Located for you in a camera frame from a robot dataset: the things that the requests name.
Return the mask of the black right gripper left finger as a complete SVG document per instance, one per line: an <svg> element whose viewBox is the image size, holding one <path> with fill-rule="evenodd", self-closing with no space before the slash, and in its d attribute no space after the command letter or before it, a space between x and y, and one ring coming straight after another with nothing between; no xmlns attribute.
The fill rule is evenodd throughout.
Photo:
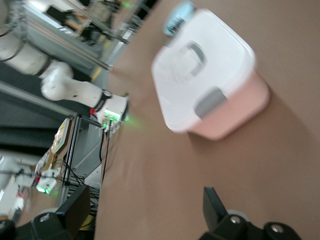
<svg viewBox="0 0 320 240"><path fill-rule="evenodd" d="M73 240L90 214L90 189L80 185L55 211L37 215L15 230L16 240Z"/></svg>

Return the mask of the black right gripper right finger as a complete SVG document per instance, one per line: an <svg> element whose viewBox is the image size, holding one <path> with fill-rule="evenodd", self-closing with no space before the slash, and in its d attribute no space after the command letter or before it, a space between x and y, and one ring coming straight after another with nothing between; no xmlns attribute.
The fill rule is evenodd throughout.
<svg viewBox="0 0 320 240"><path fill-rule="evenodd" d="M203 240L299 240L290 226L280 222L267 222L263 228L253 225L238 213L228 213L216 190L203 190L202 211L208 228Z"/></svg>

